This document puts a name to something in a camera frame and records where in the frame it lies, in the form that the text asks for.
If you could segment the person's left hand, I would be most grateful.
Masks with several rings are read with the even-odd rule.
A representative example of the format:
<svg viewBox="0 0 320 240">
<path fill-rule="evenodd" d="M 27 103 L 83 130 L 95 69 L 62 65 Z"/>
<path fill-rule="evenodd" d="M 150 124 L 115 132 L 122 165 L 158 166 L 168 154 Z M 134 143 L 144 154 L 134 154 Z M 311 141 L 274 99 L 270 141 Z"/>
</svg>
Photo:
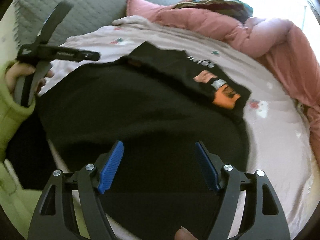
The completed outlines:
<svg viewBox="0 0 320 240">
<path fill-rule="evenodd" d="M 7 85 L 7 88 L 10 94 L 11 95 L 14 94 L 17 79 L 19 77 L 29 76 L 31 74 L 34 74 L 35 70 L 36 70 L 35 67 L 26 63 L 19 63 L 19 62 L 16 62 L 11 67 L 9 67 L 5 73 L 5 83 Z M 45 77 L 47 78 L 52 78 L 53 76 L 54 76 L 54 73 L 51 70 L 45 75 Z M 42 78 L 37 84 L 35 93 L 39 93 L 45 84 L 46 84 L 46 80 L 45 78 Z"/>
</svg>

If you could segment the person's right hand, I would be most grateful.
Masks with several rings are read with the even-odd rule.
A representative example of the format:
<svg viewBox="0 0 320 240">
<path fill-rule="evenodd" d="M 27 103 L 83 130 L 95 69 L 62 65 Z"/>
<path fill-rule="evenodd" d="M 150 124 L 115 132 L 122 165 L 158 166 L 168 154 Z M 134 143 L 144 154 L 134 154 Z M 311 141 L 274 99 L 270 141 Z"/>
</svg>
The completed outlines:
<svg viewBox="0 0 320 240">
<path fill-rule="evenodd" d="M 174 240 L 197 240 L 197 238 L 186 228 L 180 227 L 175 233 Z"/>
</svg>

